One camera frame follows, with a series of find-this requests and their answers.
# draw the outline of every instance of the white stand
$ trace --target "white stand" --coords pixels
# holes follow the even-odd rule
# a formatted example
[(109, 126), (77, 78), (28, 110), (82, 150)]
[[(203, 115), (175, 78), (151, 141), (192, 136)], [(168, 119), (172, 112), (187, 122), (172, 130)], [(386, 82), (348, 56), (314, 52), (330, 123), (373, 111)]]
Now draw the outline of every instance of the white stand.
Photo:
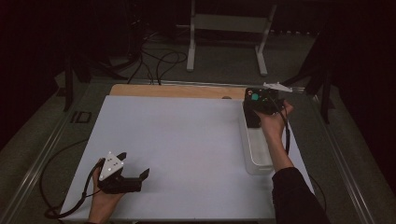
[(260, 68), (260, 75), (266, 76), (268, 72), (265, 66), (264, 57), (262, 56), (262, 50), (264, 49), (265, 42), (268, 38), (275, 11), (276, 5), (273, 5), (267, 18), (196, 14), (195, 0), (191, 0), (191, 30), (187, 71), (192, 72), (194, 70), (194, 56), (196, 46), (194, 37), (195, 29), (237, 31), (262, 34), (262, 42), (260, 45), (256, 46), (256, 55)]

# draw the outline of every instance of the floor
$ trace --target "floor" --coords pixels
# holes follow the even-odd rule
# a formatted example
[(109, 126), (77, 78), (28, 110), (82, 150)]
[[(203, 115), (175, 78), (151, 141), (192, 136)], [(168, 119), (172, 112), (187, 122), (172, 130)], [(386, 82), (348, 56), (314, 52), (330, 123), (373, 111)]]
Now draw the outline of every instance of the floor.
[[(309, 35), (271, 34), (264, 49), (268, 76), (259, 75), (255, 59), (256, 39), (214, 40), (202, 34), (197, 39), (195, 67), (186, 71), (182, 61), (188, 52), (188, 39), (181, 35), (170, 40), (151, 35), (144, 46), (143, 62), (131, 83), (135, 84), (205, 84), (226, 86), (260, 86), (295, 76), (315, 38)], [(122, 62), (113, 58), (113, 63)], [(120, 71), (130, 77), (138, 63)], [(58, 77), (63, 85), (63, 76)], [(304, 87), (307, 79), (294, 83)], [(75, 101), (69, 112), (63, 112), (64, 98), (53, 95), (11, 139), (0, 154), (1, 223), (56, 223), (44, 217), (47, 209), (40, 194), (41, 188), (50, 204), (62, 201), (90, 137), (104, 98), (112, 85), (126, 83), (93, 71), (92, 82), (75, 85)], [(373, 158), (352, 118), (332, 88), (330, 125), (320, 120), (317, 97), (305, 94), (285, 94), (297, 105), (290, 117), (295, 138), (305, 166), (317, 183), (314, 189), (318, 200), (327, 207), (332, 223), (396, 223), (396, 200), (379, 173)], [(71, 122), (76, 111), (91, 112), (88, 123)], [(46, 173), (40, 178), (45, 168)]]

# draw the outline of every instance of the white plastic container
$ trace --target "white plastic container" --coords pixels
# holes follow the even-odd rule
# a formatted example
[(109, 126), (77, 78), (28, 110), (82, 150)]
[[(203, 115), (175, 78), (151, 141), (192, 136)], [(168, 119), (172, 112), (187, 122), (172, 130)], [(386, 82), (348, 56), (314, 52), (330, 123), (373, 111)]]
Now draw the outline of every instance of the white plastic container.
[(248, 128), (243, 107), (240, 111), (239, 129), (247, 172), (251, 175), (268, 175), (274, 166), (262, 128)]

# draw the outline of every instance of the black object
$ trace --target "black object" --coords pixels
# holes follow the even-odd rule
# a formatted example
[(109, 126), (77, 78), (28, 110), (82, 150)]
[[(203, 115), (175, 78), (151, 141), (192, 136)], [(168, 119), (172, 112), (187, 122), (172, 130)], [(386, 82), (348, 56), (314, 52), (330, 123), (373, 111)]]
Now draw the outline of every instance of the black object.
[[(125, 159), (126, 152), (117, 156), (121, 161)], [(98, 187), (107, 194), (118, 194), (127, 192), (139, 192), (142, 189), (142, 182), (149, 177), (149, 169), (144, 171), (139, 177), (125, 178), (121, 175), (122, 168), (105, 180), (98, 179)]]
[(273, 115), (283, 108), (284, 99), (278, 99), (278, 95), (277, 90), (247, 88), (244, 105), (266, 115)]

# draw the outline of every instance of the hand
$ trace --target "hand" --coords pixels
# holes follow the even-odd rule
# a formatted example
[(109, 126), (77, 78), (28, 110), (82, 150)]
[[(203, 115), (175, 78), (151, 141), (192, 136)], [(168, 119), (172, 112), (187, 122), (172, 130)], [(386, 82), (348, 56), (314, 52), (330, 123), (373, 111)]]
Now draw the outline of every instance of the hand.
[[(100, 190), (98, 188), (99, 174), (100, 169), (98, 167), (92, 174), (93, 193)], [(93, 223), (105, 223), (110, 218), (111, 214), (113, 214), (114, 209), (123, 195), (124, 193), (106, 194), (102, 191), (93, 194), (90, 217), (88, 221)]]
[[(293, 106), (290, 105), (286, 100), (283, 102), (283, 110), (281, 111), (283, 117), (286, 119), (287, 115), (293, 110)], [(264, 132), (265, 138), (268, 140), (281, 140), (283, 129), (285, 128), (285, 122), (279, 114), (266, 115), (261, 112), (255, 111), (260, 117), (262, 122), (262, 131)]]

